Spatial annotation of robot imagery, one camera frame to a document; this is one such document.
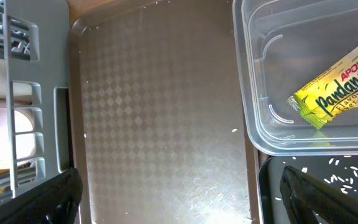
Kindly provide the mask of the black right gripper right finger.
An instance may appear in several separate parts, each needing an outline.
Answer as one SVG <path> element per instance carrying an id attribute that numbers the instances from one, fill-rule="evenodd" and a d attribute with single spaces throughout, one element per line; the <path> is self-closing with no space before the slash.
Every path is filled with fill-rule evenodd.
<path id="1" fill-rule="evenodd" d="M 358 223 L 358 201 L 292 166 L 280 181 L 283 204 L 291 224 Z"/>

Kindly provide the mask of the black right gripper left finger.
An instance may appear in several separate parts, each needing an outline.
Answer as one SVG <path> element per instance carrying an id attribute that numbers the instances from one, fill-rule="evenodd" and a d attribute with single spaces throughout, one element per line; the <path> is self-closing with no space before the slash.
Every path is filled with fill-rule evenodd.
<path id="1" fill-rule="evenodd" d="M 66 170 L 0 205 L 0 223 L 73 224 L 82 192 L 83 182 L 78 170 Z"/>

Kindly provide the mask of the green snack wrapper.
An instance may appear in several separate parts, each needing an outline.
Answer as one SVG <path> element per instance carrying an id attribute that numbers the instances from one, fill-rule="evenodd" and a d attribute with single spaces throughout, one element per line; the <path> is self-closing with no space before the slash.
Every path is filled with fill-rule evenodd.
<path id="1" fill-rule="evenodd" d="M 288 103 L 316 129 L 358 108 L 358 47 L 295 92 Z"/>

